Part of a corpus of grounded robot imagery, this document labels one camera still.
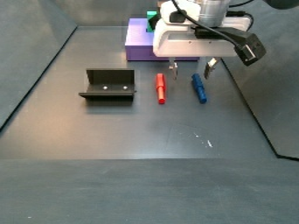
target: black holder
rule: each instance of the black holder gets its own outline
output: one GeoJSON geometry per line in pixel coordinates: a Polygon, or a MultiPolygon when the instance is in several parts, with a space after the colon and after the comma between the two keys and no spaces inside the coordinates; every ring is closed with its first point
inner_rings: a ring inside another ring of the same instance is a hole
{"type": "Polygon", "coordinates": [[[86,69],[88,90],[78,95],[88,100],[105,100],[134,97],[134,70],[130,69],[86,69]]]}

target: purple block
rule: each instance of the purple block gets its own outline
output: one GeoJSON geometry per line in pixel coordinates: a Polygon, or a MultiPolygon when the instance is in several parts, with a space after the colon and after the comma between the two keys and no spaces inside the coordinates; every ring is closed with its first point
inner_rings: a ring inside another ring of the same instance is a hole
{"type": "MultiPolygon", "coordinates": [[[[168,60],[153,53],[154,34],[145,31],[146,18],[129,18],[125,35],[126,60],[168,60]]],[[[197,57],[180,57],[175,60],[197,60],[197,57]]]]}

